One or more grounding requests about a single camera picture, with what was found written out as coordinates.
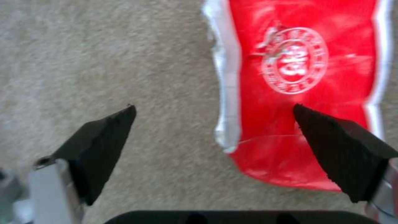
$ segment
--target white circular logo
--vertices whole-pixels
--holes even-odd
[[[275,32],[268,38],[262,71],[273,90],[298,94],[321,80],[327,68],[328,49],[317,32],[297,27]]]

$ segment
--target silver metal part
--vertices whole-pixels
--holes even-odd
[[[22,186],[11,171],[0,172],[0,224],[3,224],[12,220],[12,204],[22,193]]]
[[[29,189],[35,224],[81,223],[83,208],[65,160],[36,163],[29,174]]]
[[[381,224],[398,223],[398,158],[389,160],[383,179],[365,211],[368,217]]]

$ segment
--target red plastic bag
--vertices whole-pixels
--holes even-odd
[[[378,103],[392,52],[390,0],[207,0],[217,40],[215,130],[245,174],[288,187],[339,190],[293,118],[296,103],[356,121],[383,138]]]

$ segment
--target floor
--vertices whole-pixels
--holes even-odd
[[[35,159],[83,123],[131,103],[138,117],[86,224],[130,210],[361,212],[363,204],[344,194],[246,177],[215,144],[219,89],[200,7],[178,0],[0,1],[0,164],[25,177]],[[397,69],[382,105],[395,148]]]

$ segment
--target white stripe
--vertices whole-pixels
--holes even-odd
[[[206,0],[202,11],[216,38],[213,61],[220,82],[220,116],[215,139],[225,153],[233,153],[240,139],[239,73],[241,47],[229,0]]]
[[[372,92],[365,105],[368,116],[368,124],[371,132],[380,139],[384,139],[383,120],[379,103],[384,94],[388,82],[393,53],[393,42],[391,32],[391,9],[392,0],[378,0],[376,10],[373,14],[373,23],[376,27],[376,74]]]

